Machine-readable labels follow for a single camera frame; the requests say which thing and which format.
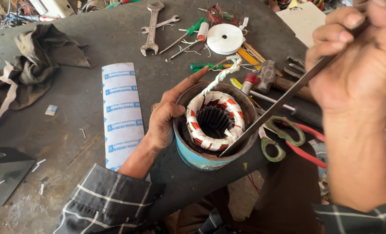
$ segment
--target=screwdriver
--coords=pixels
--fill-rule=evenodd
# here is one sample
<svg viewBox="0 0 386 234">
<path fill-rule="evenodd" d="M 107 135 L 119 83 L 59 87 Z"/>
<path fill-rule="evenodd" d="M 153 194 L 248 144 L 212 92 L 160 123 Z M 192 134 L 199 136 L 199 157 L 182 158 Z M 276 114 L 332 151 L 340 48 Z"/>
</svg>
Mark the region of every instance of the screwdriver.
<svg viewBox="0 0 386 234">
<path fill-rule="evenodd" d="M 186 46 L 184 49 L 182 49 L 180 52 L 178 52 L 177 54 L 171 56 L 170 60 L 172 60 L 175 56 L 181 54 L 183 51 L 186 51 L 188 50 L 191 46 L 195 45 L 197 42 L 203 42 L 206 40 L 207 38 L 207 32 L 209 31 L 209 24 L 206 23 L 206 22 L 203 22 L 200 24 L 200 29 L 199 29 L 199 33 L 197 34 L 197 40 Z"/>
<path fill-rule="evenodd" d="M 219 64 L 216 66 L 217 63 L 208 63 L 208 62 L 194 62 L 190 63 L 190 71 L 191 72 L 197 72 L 200 69 L 204 68 L 205 66 L 209 66 L 209 68 L 213 67 L 212 70 L 222 70 L 224 68 L 231 67 L 233 64 Z M 244 66 L 256 66 L 256 65 L 262 65 L 262 63 L 252 63 L 252 64 L 241 64 L 242 67 Z"/>
<path fill-rule="evenodd" d="M 161 52 L 159 52 L 159 55 L 161 55 L 164 51 L 170 49 L 173 45 L 175 45 L 177 42 L 179 42 L 181 39 L 183 39 L 183 37 L 185 37 L 187 34 L 188 35 L 191 35 L 193 33 L 193 31 L 195 31 L 197 28 L 200 27 L 200 24 L 205 22 L 205 18 L 204 17 L 200 17 L 200 19 L 198 21 L 196 21 L 196 23 L 194 23 L 190 28 L 187 29 L 186 33 L 180 37 L 179 39 L 177 39 L 173 44 L 171 44 L 169 47 L 165 48 L 164 50 L 162 50 Z"/>
<path fill-rule="evenodd" d="M 235 78 L 231 78 L 230 79 L 230 83 L 235 88 L 238 88 L 238 89 L 242 88 L 242 84 L 237 79 L 235 79 Z M 276 103 L 275 99 L 272 99 L 270 97 L 267 97 L 265 95 L 257 93 L 257 92 L 255 92 L 253 90 L 251 90 L 251 92 L 249 92 L 249 94 L 251 94 L 254 97 L 258 97 L 258 98 L 261 98 L 263 100 L 266 100 L 268 102 Z M 282 108 L 291 111 L 291 116 L 297 117 L 300 120 L 303 120 L 304 122 L 309 123 L 309 124 L 311 124 L 313 126 L 316 126 L 316 127 L 319 127 L 319 128 L 323 128 L 322 121 L 321 121 L 322 117 L 321 117 L 320 114 L 314 113 L 314 112 L 312 112 L 310 110 L 303 109 L 303 108 L 298 107 L 298 106 L 292 107 L 292 106 L 289 106 L 287 104 L 284 104 L 282 106 Z"/>
</svg>

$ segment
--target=plaid shirt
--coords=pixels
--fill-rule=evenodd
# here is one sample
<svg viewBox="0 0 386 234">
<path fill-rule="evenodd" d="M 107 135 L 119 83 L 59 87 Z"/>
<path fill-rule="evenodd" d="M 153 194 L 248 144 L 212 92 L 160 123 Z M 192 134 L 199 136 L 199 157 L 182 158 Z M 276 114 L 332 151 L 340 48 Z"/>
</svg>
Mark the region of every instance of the plaid shirt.
<svg viewBox="0 0 386 234">
<path fill-rule="evenodd" d="M 70 195 L 53 234 L 132 233 L 145 222 L 164 186 L 95 164 Z M 313 209 L 328 234 L 386 232 L 386 205 L 369 213 L 335 205 L 313 205 Z"/>
</svg>

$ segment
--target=double open-end wrench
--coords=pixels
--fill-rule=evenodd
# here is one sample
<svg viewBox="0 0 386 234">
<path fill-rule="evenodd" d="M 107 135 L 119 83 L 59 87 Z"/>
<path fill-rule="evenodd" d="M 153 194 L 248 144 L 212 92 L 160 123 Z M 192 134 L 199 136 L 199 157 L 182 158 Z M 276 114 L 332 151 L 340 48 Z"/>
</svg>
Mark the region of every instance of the double open-end wrench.
<svg viewBox="0 0 386 234">
<path fill-rule="evenodd" d="M 174 15 L 171 19 L 168 19 L 164 22 L 157 24 L 157 26 L 155 28 L 162 27 L 162 26 L 169 24 L 169 23 L 172 23 L 172 22 L 180 21 L 180 19 L 177 19 L 177 17 L 178 17 L 178 15 Z M 141 30 L 143 30 L 142 34 L 148 34 L 150 31 L 149 27 L 142 27 Z"/>
<path fill-rule="evenodd" d="M 150 28 L 147 37 L 147 43 L 141 46 L 141 53 L 147 56 L 147 50 L 154 50 L 155 54 L 158 53 L 158 45 L 154 43 L 155 30 L 157 28 L 158 13 L 164 8 L 164 4 L 158 1 L 158 5 L 154 6 L 150 3 L 147 5 L 148 10 L 151 12 Z"/>
</svg>

